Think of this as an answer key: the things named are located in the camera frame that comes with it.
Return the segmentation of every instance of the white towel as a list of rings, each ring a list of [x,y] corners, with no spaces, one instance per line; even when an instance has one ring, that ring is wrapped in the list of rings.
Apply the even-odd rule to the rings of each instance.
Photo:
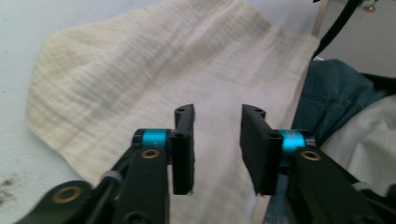
[[[288,128],[317,46],[239,1],[164,1],[51,36],[35,65],[28,125],[95,184],[136,129],[172,129],[173,110],[194,104],[194,193],[171,196],[171,223],[249,223],[241,104]]]

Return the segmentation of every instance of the denim fabric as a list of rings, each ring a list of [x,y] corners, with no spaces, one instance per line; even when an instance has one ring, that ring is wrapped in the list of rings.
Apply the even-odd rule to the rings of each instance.
[[[312,61],[292,129],[308,130],[321,146],[335,131],[367,105],[389,95],[338,60]],[[288,179],[279,176],[264,223],[289,223],[284,207]]]

